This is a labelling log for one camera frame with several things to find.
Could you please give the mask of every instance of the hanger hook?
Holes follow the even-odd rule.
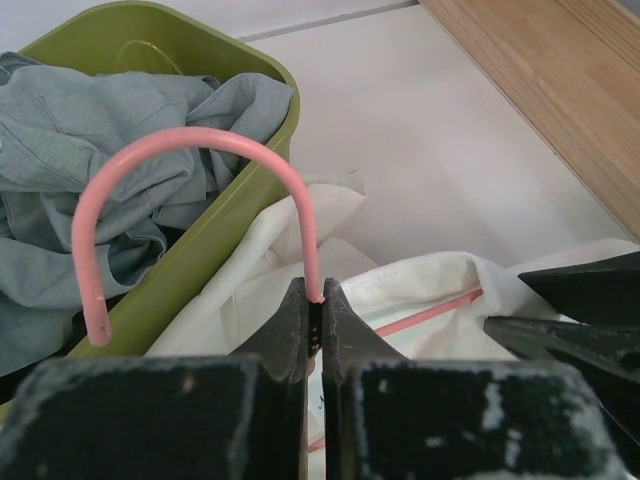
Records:
[[[300,218],[307,297],[312,303],[324,301],[318,283],[316,224],[311,196],[295,170],[277,153],[241,135],[206,127],[172,128],[143,137],[118,152],[91,179],[78,202],[71,226],[71,252],[87,335],[92,345],[106,345],[111,339],[95,249],[100,210],[113,188],[135,167],[155,155],[187,147],[234,153],[267,167],[282,181],[293,197]]]

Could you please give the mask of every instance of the white fabric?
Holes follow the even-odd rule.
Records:
[[[313,181],[327,182],[315,178]],[[386,340],[409,358],[498,360],[513,356],[485,335],[488,316],[567,320],[517,278],[522,271],[601,260],[638,247],[606,240],[510,269],[464,252],[424,255],[377,267],[331,238],[364,200],[357,176],[310,187],[318,222],[321,278],[341,280],[352,308],[379,328],[481,287],[472,304],[395,333]],[[148,355],[219,355],[245,341],[276,311],[291,279],[302,275],[300,233],[291,199],[260,214],[224,267],[176,317]],[[309,444],[323,435],[320,366],[309,377]],[[324,453],[309,455],[309,478],[324,479]]]

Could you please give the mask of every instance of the green container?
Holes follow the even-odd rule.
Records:
[[[267,144],[285,159],[289,157],[300,112],[291,74],[267,55],[170,8],[146,1],[108,3],[72,18],[22,53],[90,75],[137,70],[206,74],[224,82],[242,72],[263,73],[295,89],[285,121]],[[96,348],[85,338],[69,355],[143,355],[227,260],[256,215],[283,193],[269,171],[249,164],[140,285],[111,310],[111,342]],[[0,406],[0,421],[7,406]]]

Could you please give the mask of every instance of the wood grain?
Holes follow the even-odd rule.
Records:
[[[422,0],[640,238],[640,22],[614,0]]]

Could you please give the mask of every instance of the gray cloth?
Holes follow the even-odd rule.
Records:
[[[292,89],[260,74],[129,72],[87,76],[0,56],[0,376],[60,349],[81,310],[71,220],[89,179],[120,149],[179,126],[229,130],[266,143]],[[165,253],[160,227],[186,229],[243,160],[183,149],[147,160],[113,191],[97,228],[105,293],[129,291]]]

